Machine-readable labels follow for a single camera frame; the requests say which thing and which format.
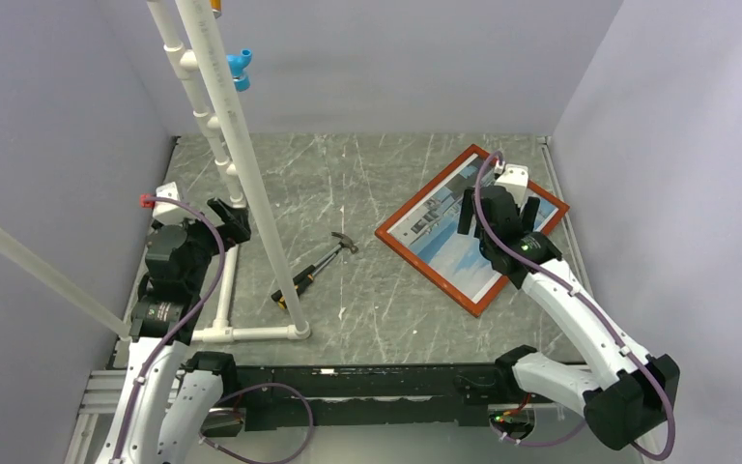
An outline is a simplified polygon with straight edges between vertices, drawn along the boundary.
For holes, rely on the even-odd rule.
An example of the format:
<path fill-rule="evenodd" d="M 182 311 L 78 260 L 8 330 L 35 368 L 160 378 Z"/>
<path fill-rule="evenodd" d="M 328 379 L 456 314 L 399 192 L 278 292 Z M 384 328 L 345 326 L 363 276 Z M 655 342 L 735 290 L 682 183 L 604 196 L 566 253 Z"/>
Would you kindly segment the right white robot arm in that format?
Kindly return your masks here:
<path fill-rule="evenodd" d="M 546 397 L 579 414 L 607 448 L 635 446 L 664 424 L 665 447 L 649 452 L 664 460 L 675 440 L 680 369 L 668 355 L 653 357 L 606 314 L 573 274 L 553 242 L 533 230 L 538 199 L 519 207 L 502 187 L 467 188 L 458 231 L 473 235 L 481 255 L 556 322 L 589 367 L 581 371 L 522 346 L 497 361 L 494 388 L 516 401 L 525 393 Z"/>

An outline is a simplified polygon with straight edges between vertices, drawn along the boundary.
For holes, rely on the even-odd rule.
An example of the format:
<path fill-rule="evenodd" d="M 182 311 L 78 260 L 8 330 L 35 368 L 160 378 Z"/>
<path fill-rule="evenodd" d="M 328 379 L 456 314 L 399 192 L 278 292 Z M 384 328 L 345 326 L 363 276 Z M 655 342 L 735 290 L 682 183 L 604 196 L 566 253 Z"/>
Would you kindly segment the red wooden picture frame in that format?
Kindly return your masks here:
<path fill-rule="evenodd" d="M 488 153 L 472 144 L 377 227 L 375 236 L 474 317 L 507 285 L 473 236 L 457 232 L 464 191 Z"/>

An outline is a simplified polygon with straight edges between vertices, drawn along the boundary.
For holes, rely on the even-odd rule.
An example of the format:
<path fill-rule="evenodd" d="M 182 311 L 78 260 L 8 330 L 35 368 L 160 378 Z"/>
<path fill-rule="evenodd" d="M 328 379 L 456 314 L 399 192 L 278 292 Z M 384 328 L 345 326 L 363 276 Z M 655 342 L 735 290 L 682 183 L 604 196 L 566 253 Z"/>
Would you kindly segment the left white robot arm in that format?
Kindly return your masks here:
<path fill-rule="evenodd" d="M 201 291 L 215 256 L 250 238 L 248 212 L 218 198 L 208 206 L 221 219 L 213 225 L 203 213 L 174 198 L 144 195 L 145 208 L 171 205 L 177 219 L 155 217 L 131 312 L 129 361 L 125 383 L 100 463 L 129 463 L 143 446 L 164 411 L 168 389 L 177 374 L 179 356 L 192 338 L 198 314 L 210 297 Z"/>

